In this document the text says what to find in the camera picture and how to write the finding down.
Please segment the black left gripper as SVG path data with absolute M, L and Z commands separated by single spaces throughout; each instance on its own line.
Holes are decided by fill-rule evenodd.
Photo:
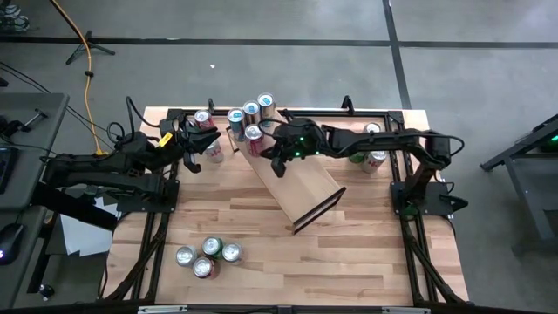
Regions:
M 187 118 L 163 119 L 160 121 L 161 138 L 166 133 L 171 133 L 173 138 L 164 147 L 160 147 L 161 158 L 166 165 L 182 160 L 184 166 L 193 174 L 201 171 L 201 165 L 195 161 L 194 154 L 211 154 L 218 148 L 216 141 L 221 133 L 219 131 L 191 132 L 193 124 Z M 212 142 L 208 146 L 195 146 L 191 142 Z

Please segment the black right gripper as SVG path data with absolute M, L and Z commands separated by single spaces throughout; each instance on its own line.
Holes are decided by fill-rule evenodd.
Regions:
M 275 141 L 274 146 L 261 152 L 261 157 L 271 160 L 271 168 L 278 178 L 286 172 L 286 163 L 320 154 L 326 149 L 326 136 L 320 126 L 311 119 L 293 119 L 278 125 L 273 133 L 262 133 Z

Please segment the red Coca-Cola can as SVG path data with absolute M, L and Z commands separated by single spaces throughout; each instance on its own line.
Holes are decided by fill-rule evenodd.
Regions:
M 193 273 L 200 279 L 212 279 L 220 272 L 219 264 L 209 257 L 198 257 L 193 264 Z
M 194 123 L 197 130 L 203 131 L 215 127 L 213 115 L 209 110 L 198 110 L 194 113 Z
M 248 152 L 254 157 L 260 157 L 265 146 L 264 134 L 258 125 L 251 124 L 245 128 L 245 141 L 247 142 Z

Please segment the blue Red Bull can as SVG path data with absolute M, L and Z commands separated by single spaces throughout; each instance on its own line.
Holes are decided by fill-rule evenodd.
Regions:
M 247 127 L 244 111 L 241 108 L 232 108 L 229 110 L 228 123 L 235 140 L 244 141 L 245 129 Z
M 260 106 L 261 123 L 260 126 L 269 127 L 276 113 L 276 103 L 273 95 L 269 92 L 263 92 L 257 97 Z
M 244 113 L 245 124 L 257 125 L 261 120 L 260 105 L 255 100 L 247 101 L 242 106 L 242 111 Z

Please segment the black tripod stand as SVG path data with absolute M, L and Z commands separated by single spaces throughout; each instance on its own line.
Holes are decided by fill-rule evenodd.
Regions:
M 86 41 L 86 45 L 88 46 L 88 48 L 91 49 L 97 49 L 99 51 L 102 51 L 108 55 L 112 55 L 114 56 L 116 54 L 115 51 L 112 51 L 110 49 L 107 49 L 99 44 L 94 44 L 92 42 L 92 32 L 91 31 L 87 31 L 85 34 L 85 41 Z M 70 65 L 71 63 L 73 63 L 78 57 L 80 57 L 82 54 L 87 52 L 86 49 L 86 45 L 84 43 L 81 43 L 78 45 L 78 47 L 75 49 L 75 51 L 72 53 L 72 55 L 66 59 L 65 64 L 66 65 Z

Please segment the black support beam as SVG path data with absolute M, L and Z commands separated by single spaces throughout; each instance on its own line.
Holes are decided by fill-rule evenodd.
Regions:
M 38 183 L 31 197 L 30 205 L 42 206 L 61 215 L 102 229 L 114 231 L 117 226 L 115 215 L 95 205 L 74 198 L 44 183 Z

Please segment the white paper sheets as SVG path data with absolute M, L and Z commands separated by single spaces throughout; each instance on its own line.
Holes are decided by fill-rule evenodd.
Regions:
M 61 215 L 62 230 L 67 255 L 80 257 L 107 252 L 112 245 L 112 231 L 80 222 Z

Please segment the grey side desk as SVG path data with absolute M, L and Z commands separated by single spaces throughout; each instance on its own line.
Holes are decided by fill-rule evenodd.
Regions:
M 63 93 L 0 93 L 0 116 L 9 122 L 29 123 L 31 128 L 15 132 L 8 140 L 0 138 L 0 151 L 16 150 L 15 166 L 0 194 L 0 211 L 29 205 L 44 171 L 41 158 L 52 150 L 68 101 Z

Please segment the black clamp tool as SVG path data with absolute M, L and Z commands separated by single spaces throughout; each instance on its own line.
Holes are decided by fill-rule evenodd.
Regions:
M 35 109 L 36 115 L 26 121 L 25 123 L 20 120 L 8 121 L 3 115 L 0 115 L 0 136 L 11 137 L 14 133 L 24 132 L 28 133 L 31 130 L 31 125 L 41 119 L 48 119 L 49 115 L 40 109 Z

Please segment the black keyboard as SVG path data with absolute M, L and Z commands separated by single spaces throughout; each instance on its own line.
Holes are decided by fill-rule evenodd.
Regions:
M 0 195 L 2 195 L 7 188 L 16 161 L 16 148 L 0 147 Z

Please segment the black computer mouse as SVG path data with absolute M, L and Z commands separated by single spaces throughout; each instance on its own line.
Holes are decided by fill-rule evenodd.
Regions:
M 0 230 L 0 265 L 13 263 L 20 251 L 25 226 L 10 223 Z

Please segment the grey metal stand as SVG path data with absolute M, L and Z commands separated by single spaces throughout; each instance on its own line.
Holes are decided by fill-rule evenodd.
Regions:
M 513 253 L 558 252 L 558 113 L 480 164 L 486 172 L 498 166 L 507 169 L 538 235 L 535 240 L 514 245 Z

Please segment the wooden shelf with black frame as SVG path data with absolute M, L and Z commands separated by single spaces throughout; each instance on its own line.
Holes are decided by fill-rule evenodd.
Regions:
M 294 235 L 334 208 L 346 191 L 316 157 L 290 162 L 284 176 L 279 178 L 272 169 L 271 160 L 251 154 L 248 141 L 237 140 L 231 126 L 227 127 L 227 133 L 231 146 L 242 153 L 292 222 Z

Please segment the silver metal bracket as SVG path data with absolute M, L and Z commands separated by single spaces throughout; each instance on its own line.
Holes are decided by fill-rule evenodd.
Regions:
M 382 307 L 382 314 L 432 314 L 430 309 L 417 307 Z
M 186 305 L 149 305 L 140 306 L 137 314 L 186 314 Z

